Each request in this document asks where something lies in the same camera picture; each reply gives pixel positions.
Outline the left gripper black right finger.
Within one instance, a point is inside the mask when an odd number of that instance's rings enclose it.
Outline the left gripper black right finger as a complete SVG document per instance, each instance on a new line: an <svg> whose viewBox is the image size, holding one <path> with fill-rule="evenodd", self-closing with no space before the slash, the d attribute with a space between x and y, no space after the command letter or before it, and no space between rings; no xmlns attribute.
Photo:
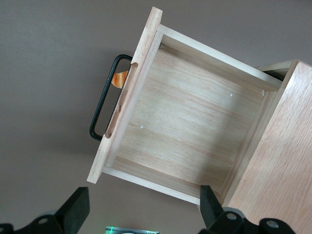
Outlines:
<svg viewBox="0 0 312 234"><path fill-rule="evenodd" d="M293 234L294 230L284 221L275 218L251 223L234 208L224 208L209 185L200 186L200 212L206 228L201 234Z"/></svg>

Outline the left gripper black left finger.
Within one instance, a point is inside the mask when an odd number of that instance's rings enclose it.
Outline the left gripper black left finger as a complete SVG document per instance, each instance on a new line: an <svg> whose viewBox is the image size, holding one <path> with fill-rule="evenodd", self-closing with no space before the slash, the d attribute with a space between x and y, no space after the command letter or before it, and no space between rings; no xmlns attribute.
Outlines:
<svg viewBox="0 0 312 234"><path fill-rule="evenodd" d="M14 230L10 223L2 223L2 234L76 234L90 212L88 187L79 187L55 212L37 217L25 227Z"/></svg>

